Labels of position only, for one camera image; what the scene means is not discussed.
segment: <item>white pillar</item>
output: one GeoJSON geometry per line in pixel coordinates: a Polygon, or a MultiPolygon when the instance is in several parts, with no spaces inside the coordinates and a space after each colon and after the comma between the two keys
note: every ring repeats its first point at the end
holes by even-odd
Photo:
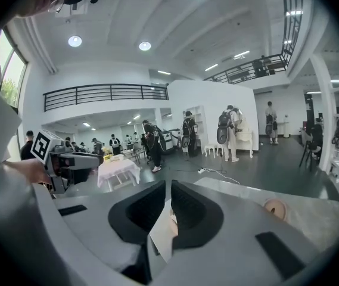
{"type": "Polygon", "coordinates": [[[331,76],[322,55],[320,53],[312,54],[310,59],[319,82],[323,102],[324,137],[319,167],[328,173],[334,151],[334,145],[332,145],[331,141],[335,132],[335,97],[332,93],[331,76]]]}
{"type": "Polygon", "coordinates": [[[156,126],[163,130],[163,119],[161,118],[160,108],[155,108],[156,126]]]}

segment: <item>bright window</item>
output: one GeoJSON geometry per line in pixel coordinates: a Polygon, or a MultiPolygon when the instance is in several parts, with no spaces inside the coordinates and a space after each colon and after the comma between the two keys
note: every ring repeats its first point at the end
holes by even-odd
{"type": "Polygon", "coordinates": [[[17,47],[10,41],[8,33],[2,31],[0,35],[0,91],[7,103],[18,106],[18,91],[21,86],[26,62],[17,47]]]}

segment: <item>black chair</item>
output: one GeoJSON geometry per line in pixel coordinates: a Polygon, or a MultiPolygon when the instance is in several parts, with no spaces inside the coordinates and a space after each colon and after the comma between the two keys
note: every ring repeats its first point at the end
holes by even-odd
{"type": "Polygon", "coordinates": [[[308,152],[306,164],[308,162],[308,159],[310,159],[310,171],[312,171],[312,159],[313,159],[312,154],[316,156],[316,164],[320,163],[323,147],[323,129],[320,124],[315,124],[313,126],[307,125],[306,133],[307,132],[312,136],[312,141],[306,142],[306,146],[304,147],[303,156],[301,157],[299,167],[303,162],[306,152],[308,152]]]}

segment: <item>gray floor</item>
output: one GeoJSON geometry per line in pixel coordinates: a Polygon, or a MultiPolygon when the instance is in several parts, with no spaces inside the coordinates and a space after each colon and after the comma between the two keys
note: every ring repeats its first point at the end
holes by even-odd
{"type": "MultiPolygon", "coordinates": [[[[239,162],[225,162],[224,158],[202,156],[201,153],[194,158],[189,158],[180,151],[175,151],[169,156],[164,156],[163,168],[157,173],[152,173],[152,163],[147,165],[141,160],[141,183],[164,179],[169,184],[172,179],[194,183],[207,176],[210,178],[226,180],[216,172],[198,173],[202,166],[209,169],[222,170],[226,177],[233,178],[241,185],[268,191],[281,192],[305,197],[324,198],[339,201],[339,194],[328,176],[319,170],[313,162],[312,172],[309,165],[298,167],[303,154],[303,147],[295,139],[279,139],[279,145],[269,145],[266,138],[260,138],[263,145],[260,151],[255,152],[252,159],[248,151],[237,152],[239,162]]],[[[98,194],[107,192],[108,187],[97,187],[97,176],[91,176],[85,183],[71,186],[65,197],[98,194]]]]}

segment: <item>black jacket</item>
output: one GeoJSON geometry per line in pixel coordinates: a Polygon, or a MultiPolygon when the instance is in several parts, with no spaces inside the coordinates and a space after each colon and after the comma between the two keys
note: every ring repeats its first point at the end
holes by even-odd
{"type": "Polygon", "coordinates": [[[21,160],[34,159],[35,156],[31,153],[33,141],[27,141],[24,146],[22,146],[20,155],[21,160]]]}

